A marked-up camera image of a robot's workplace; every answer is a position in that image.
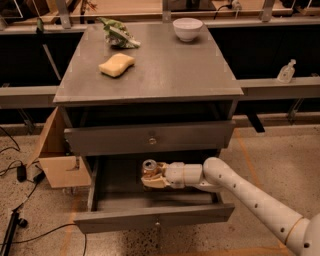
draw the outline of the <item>cardboard box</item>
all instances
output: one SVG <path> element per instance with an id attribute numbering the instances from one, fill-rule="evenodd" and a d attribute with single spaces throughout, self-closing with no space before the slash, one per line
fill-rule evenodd
<path id="1" fill-rule="evenodd" d="M 81 156 L 66 156 L 66 128 L 59 108 L 48 117 L 27 168 L 37 159 L 52 188 L 91 185 L 91 171 Z"/>

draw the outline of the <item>drawer front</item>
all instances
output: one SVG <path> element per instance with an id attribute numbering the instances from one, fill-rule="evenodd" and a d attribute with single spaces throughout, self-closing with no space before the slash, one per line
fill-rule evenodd
<path id="1" fill-rule="evenodd" d="M 79 213 L 74 222 L 82 233 L 226 222 L 234 204 L 112 210 Z"/>
<path id="2" fill-rule="evenodd" d="M 65 130 L 81 155 L 220 149 L 228 146 L 234 121 L 103 126 Z"/>

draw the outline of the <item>yellow sponge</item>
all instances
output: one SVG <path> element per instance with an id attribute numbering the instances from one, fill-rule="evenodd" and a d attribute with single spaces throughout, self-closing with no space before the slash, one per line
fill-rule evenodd
<path id="1" fill-rule="evenodd" d="M 129 66 L 134 65 L 135 59 L 128 55 L 117 53 L 107 62 L 100 64 L 99 69 L 102 73 L 112 77 L 120 76 Z"/>

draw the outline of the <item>open drawer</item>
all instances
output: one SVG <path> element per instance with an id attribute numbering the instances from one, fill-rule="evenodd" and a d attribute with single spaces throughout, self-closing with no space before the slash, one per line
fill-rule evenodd
<path id="1" fill-rule="evenodd" d="M 100 157 L 93 170 L 93 182 L 86 213 L 74 222 L 83 233 L 98 233 L 155 226 L 172 227 L 226 222 L 234 205 L 224 204 L 219 194 L 196 189 L 150 190 L 140 180 L 140 164 L 156 154 Z M 157 154 L 159 159 L 168 154 Z"/>

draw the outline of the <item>gray cabinet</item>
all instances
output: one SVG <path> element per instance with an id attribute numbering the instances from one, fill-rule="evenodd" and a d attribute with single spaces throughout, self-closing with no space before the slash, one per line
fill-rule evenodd
<path id="1" fill-rule="evenodd" d="M 72 152 L 98 158 L 90 212 L 75 222 L 90 233 L 226 221 L 234 205 L 219 194 L 146 189 L 141 167 L 150 158 L 202 163 L 227 147 L 240 86 L 206 27 L 188 44 L 172 24 L 128 29 L 142 42 L 123 50 L 133 67 L 119 78 L 101 74 L 98 64 L 119 49 L 106 45 L 102 26 L 88 26 L 54 99 Z"/>

